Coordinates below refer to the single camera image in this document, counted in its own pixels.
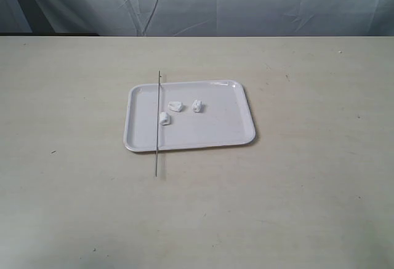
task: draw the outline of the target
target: white tray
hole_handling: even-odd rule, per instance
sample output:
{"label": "white tray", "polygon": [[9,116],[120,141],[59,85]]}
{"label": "white tray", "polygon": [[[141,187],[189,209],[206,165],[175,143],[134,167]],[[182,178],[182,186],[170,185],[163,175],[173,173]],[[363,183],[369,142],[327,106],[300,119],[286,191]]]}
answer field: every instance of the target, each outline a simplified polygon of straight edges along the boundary
{"label": "white tray", "polygon": [[[194,100],[203,109],[191,109]],[[181,112],[167,108],[170,101],[183,103]],[[124,127],[124,145],[134,152],[156,150],[158,85],[142,84],[130,90]],[[171,124],[159,125],[159,150],[240,145],[251,142],[255,129],[240,83],[232,80],[162,83],[160,112]]]}

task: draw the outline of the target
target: beige table surface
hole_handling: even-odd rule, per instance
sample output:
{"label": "beige table surface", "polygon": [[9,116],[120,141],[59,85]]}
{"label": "beige table surface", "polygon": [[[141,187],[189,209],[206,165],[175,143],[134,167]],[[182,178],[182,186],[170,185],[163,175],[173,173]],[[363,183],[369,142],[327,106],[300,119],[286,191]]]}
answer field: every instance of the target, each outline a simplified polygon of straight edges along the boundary
{"label": "beige table surface", "polygon": [[[158,69],[242,83],[255,143],[154,178]],[[0,38],[0,267],[393,268],[394,38]]]}

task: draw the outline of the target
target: thin metal skewer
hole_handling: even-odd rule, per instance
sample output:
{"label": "thin metal skewer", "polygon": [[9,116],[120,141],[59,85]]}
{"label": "thin metal skewer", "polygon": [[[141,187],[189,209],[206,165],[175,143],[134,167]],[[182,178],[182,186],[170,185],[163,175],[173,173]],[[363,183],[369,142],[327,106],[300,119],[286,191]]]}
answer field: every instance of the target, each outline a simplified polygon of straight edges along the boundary
{"label": "thin metal skewer", "polygon": [[156,128],[156,166],[155,166],[155,177],[158,176],[158,155],[159,155],[159,115],[160,115],[160,70],[159,70],[159,81],[158,81],[158,118]]}

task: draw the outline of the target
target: tray rim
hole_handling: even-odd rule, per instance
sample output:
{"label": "tray rim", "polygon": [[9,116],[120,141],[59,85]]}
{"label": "tray rim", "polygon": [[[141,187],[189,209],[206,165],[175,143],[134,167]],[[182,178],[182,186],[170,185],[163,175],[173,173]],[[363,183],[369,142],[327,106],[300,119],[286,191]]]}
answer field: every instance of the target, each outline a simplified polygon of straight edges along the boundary
{"label": "tray rim", "polygon": [[[221,80],[200,80],[200,81],[179,81],[179,82],[164,82],[161,83],[161,86],[167,86],[170,84],[195,84],[195,83],[207,83],[207,82],[222,82],[222,81],[228,81],[228,82],[233,82],[236,85],[240,86],[241,90],[242,90],[242,95],[243,95],[243,100],[245,101],[245,105],[246,105],[246,109],[248,112],[248,120],[249,122],[252,124],[252,135],[250,137],[246,137],[245,140],[241,141],[241,142],[225,142],[225,143],[216,143],[216,144],[212,144],[212,143],[202,143],[202,144],[196,144],[190,147],[185,147],[185,146],[162,146],[159,147],[159,151],[171,151],[171,150],[186,150],[186,149],[202,149],[202,148],[217,148],[217,147],[227,147],[227,146],[239,146],[239,145],[247,145],[249,143],[251,143],[255,137],[256,137],[256,130],[255,130],[255,126],[254,126],[254,122],[253,122],[253,118],[252,118],[252,114],[251,114],[251,109],[249,108],[249,103],[247,102],[247,98],[246,98],[246,94],[245,94],[245,90],[242,84],[240,84],[238,81],[235,80],[231,80],[231,79],[221,79]],[[143,153],[143,152],[153,152],[156,151],[155,147],[148,147],[148,148],[136,148],[133,147],[131,145],[128,144],[127,142],[127,134],[129,132],[129,123],[130,123],[130,105],[131,105],[131,96],[133,91],[141,88],[141,87],[146,87],[146,86],[157,86],[157,83],[146,83],[146,84],[139,84],[134,86],[130,91],[129,91],[129,95],[128,95],[128,101],[127,101],[127,110],[126,110],[126,121],[124,123],[124,133],[123,133],[123,144],[126,147],[126,149],[135,152],[135,153]]]}

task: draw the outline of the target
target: small white piece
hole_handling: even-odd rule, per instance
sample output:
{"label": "small white piece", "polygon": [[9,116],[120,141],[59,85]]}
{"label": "small white piece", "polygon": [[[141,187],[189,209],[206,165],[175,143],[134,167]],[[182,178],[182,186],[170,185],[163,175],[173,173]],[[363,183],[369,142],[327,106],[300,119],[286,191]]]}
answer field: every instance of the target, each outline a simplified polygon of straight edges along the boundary
{"label": "small white piece", "polygon": [[182,102],[168,102],[168,109],[175,112],[181,112],[183,108]]}
{"label": "small white piece", "polygon": [[202,101],[200,100],[195,100],[191,106],[194,112],[198,113],[201,111],[201,107],[203,106]]}
{"label": "small white piece", "polygon": [[170,124],[171,117],[168,115],[167,112],[161,112],[160,117],[159,117],[159,122],[162,126],[166,126],[166,125]]}

